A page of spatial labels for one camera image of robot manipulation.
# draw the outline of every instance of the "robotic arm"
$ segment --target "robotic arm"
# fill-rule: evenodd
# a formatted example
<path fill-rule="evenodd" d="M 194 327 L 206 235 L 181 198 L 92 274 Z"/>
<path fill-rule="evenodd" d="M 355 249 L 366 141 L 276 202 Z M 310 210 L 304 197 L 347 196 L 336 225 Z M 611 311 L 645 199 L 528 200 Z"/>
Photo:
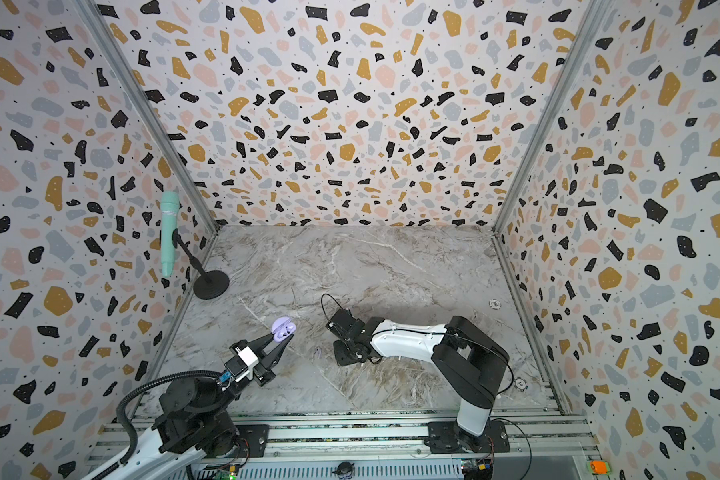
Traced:
<path fill-rule="evenodd" d="M 129 393 L 117 407 L 117 420 L 130 437 L 130 446 L 112 460 L 99 466 L 84 480 L 157 480 L 197 462 L 204 457 L 260 456 L 259 442 L 246 439 L 246 434 L 266 438 L 267 426 L 246 426 L 245 432 L 235 426 L 227 406 L 240 398 L 242 390 L 252 381 L 264 386 L 275 378 L 277 365 L 288 336 L 270 352 L 265 348 L 274 335 L 248 342 L 241 340 L 230 347 L 233 356 L 224 363 L 223 372 L 198 370 L 180 372 L 154 380 Z M 141 393 L 170 382 L 160 396 L 163 415 L 141 437 L 125 416 L 128 403 Z M 241 440 L 247 445 L 242 448 Z"/>
<path fill-rule="evenodd" d="M 349 310 L 339 309 L 326 328 L 339 338 L 333 347 L 340 366 L 404 356 L 430 362 L 442 372 L 461 397 L 461 407 L 454 425 L 430 425 L 425 443 L 433 452 L 452 453 L 461 447 L 486 452 L 488 442 L 495 446 L 503 423 L 489 423 L 490 410 L 509 368 L 509 355 L 472 322 L 462 316 L 434 326 L 404 325 L 381 317 L 363 322 Z M 459 351 L 466 348 L 470 351 L 462 356 Z"/>

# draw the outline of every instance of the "patterned wall panel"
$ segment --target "patterned wall panel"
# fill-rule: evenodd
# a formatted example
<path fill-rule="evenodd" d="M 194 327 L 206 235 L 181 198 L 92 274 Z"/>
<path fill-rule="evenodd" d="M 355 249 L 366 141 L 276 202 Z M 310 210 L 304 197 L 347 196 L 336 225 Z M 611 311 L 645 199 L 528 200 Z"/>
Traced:
<path fill-rule="evenodd" d="M 82 476 L 142 379 L 186 295 L 188 261 L 160 278 L 156 240 L 175 188 L 70 6 L 0 2 L 3 480 Z M 210 236 L 182 212 L 199 253 Z"/>
<path fill-rule="evenodd" d="M 587 2 L 106 4 L 222 223 L 484 225 Z"/>
<path fill-rule="evenodd" d="M 720 479 L 720 1 L 606 15 L 500 232 L 619 478 Z"/>

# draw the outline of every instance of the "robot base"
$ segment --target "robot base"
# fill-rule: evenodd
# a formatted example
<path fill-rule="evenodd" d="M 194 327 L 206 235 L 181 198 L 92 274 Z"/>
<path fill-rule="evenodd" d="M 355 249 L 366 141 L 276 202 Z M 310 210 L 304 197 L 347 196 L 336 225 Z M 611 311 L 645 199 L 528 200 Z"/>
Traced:
<path fill-rule="evenodd" d="M 463 448 L 475 453 L 490 453 L 493 441 L 494 453 L 509 452 L 509 438 L 504 423 L 499 420 L 488 422 L 483 435 L 474 437 L 462 431 L 456 422 L 430 422 L 427 425 L 429 436 L 424 444 L 432 453 L 456 453 Z"/>

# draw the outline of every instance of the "gray marble surface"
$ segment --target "gray marble surface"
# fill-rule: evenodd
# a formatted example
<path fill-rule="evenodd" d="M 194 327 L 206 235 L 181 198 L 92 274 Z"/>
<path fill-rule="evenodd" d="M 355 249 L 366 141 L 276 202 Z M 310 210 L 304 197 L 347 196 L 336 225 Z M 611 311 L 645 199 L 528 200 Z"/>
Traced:
<path fill-rule="evenodd" d="M 331 293 L 362 320 L 383 316 L 419 325 L 464 316 L 510 354 L 524 392 L 511 389 L 496 407 L 548 405 L 547 389 L 501 272 L 490 230 L 480 227 L 226 226 L 208 270 L 223 270 L 230 288 L 213 300 L 192 299 L 160 370 L 220 370 L 229 346 L 269 332 L 290 316 L 297 325 L 264 388 L 251 384 L 230 410 L 248 413 L 456 409 L 459 398 L 431 364 L 384 359 L 340 367 L 325 328 L 320 296 Z M 499 310 L 488 306 L 501 302 Z M 332 315 L 336 305 L 326 298 Z M 510 381 L 509 373 L 502 385 Z M 156 389 L 139 416 L 160 413 Z"/>

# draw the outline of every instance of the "terrazzo pattern wall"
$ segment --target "terrazzo pattern wall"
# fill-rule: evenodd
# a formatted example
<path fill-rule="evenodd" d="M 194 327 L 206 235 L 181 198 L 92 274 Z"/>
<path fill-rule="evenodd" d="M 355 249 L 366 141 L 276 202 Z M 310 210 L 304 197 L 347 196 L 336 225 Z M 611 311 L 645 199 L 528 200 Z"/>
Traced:
<path fill-rule="evenodd" d="M 160 278 L 177 188 L 70 5 L 0 2 L 0 479 L 78 478 L 186 296 Z M 185 240 L 210 238 L 188 199 Z"/>
<path fill-rule="evenodd" d="M 492 224 L 587 2 L 107 0 L 222 224 Z"/>
<path fill-rule="evenodd" d="M 618 478 L 720 479 L 720 0 L 630 2 L 500 232 Z"/>

